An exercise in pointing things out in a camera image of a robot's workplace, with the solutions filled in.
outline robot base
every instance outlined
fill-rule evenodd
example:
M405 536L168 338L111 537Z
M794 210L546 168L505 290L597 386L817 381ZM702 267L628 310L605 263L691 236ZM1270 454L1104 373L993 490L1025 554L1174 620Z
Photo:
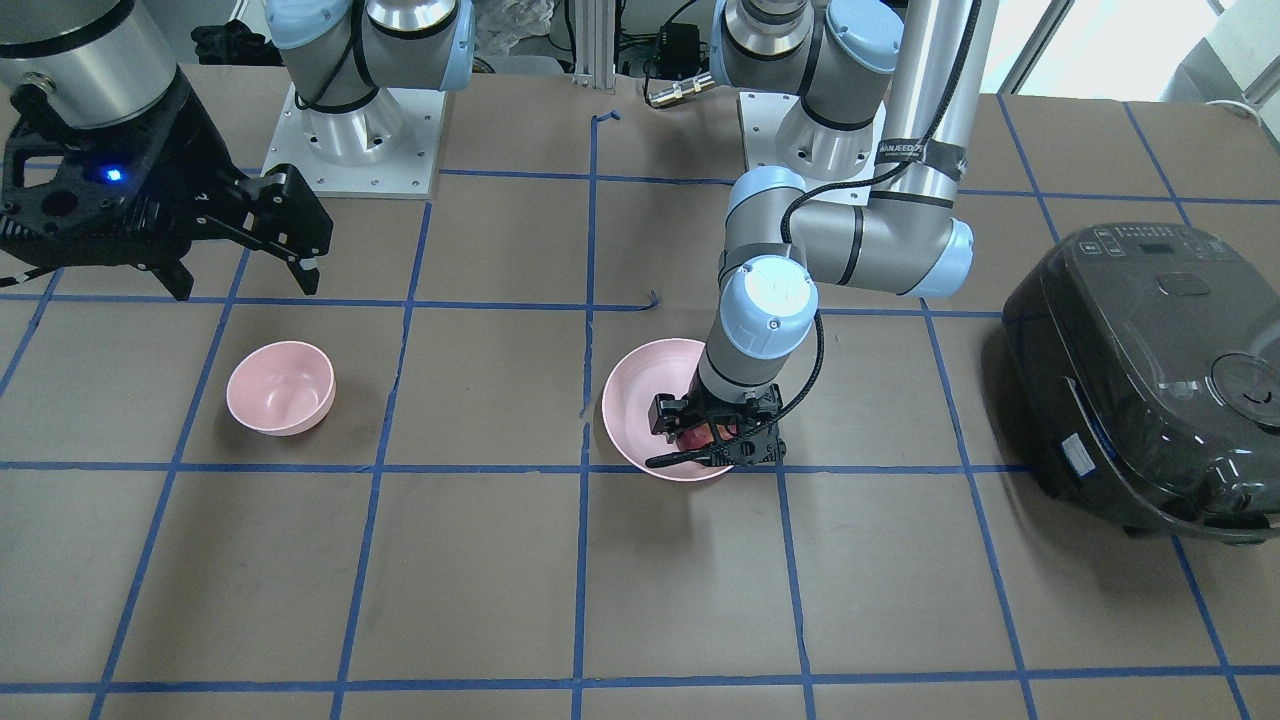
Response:
M876 172L876 163L868 159L863 163L858 173L835 179L817 179L808 177L803 167L790 163L790 158L782 158L777 147L778 129L791 108L799 101L795 95L780 95L774 92L740 92L737 96L739 118L742 122L742 150L746 154L746 169L763 165L781 165L800 173L805 179L805 188L813 190L829 182L844 182L855 179L868 179ZM876 111L876 120L872 123L874 135L870 138L870 147L879 145L881 128L884 126L884 105ZM840 202L842 205L867 205L870 188L856 188L844 192L828 192L820 200Z
M289 163L320 197L389 197L426 200L431 196L444 128L445 94L435 90L390 88L412 132L397 152L369 165L340 165L310 147L303 111L293 105L293 86L271 136L264 167Z

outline robotic arm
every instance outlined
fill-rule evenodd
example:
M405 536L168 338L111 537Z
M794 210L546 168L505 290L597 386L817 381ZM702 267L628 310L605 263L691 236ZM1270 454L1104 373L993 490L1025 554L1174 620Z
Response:
M719 0L712 73L722 85L800 96L780 147L817 178L850 177L872 156L870 126L892 78L877 174L805 192L791 168L763 167L733 186L724 223L719 310L689 393L654 398L654 434L677 451L650 468L768 462L786 446L777 421L820 368L815 283L918 297L960 288L973 233L952 217L995 22L995 3L914 0L905 23L878 0ZM812 201L872 186L867 208ZM773 384L819 323L810 382L783 406Z
M284 260L307 295L333 222L291 165L248 178L134 0L18 0L0 82L20 119L5 143L0 250L37 268L133 265L178 300L195 240ZM41 161L56 165L37 182Z

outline pink bowl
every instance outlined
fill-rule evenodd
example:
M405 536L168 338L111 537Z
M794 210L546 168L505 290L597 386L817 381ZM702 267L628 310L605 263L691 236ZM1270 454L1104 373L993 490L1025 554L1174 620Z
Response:
M675 445L667 445L664 436L649 432L653 396L668 392L680 397L689 392L689 380L694 378L701 355L703 343L696 340L657 340L627 354L604 382L600 397L604 432L609 433L613 446L628 462L664 480L705 480L730 470L699 462L681 462L658 470L644 466L644 461L655 455L676 451Z
M333 364L319 347L287 340L241 360L227 380L227 407L246 428L294 436L333 407Z

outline white label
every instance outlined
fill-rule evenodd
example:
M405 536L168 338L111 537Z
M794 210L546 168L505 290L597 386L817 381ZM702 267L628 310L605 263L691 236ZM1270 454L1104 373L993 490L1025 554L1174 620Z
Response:
M1080 442L1079 433L1071 433L1071 437L1062 441L1062 452L1066 455L1066 461L1071 464L1078 478L1083 478L1097 469L1093 459L1089 457L1089 451Z

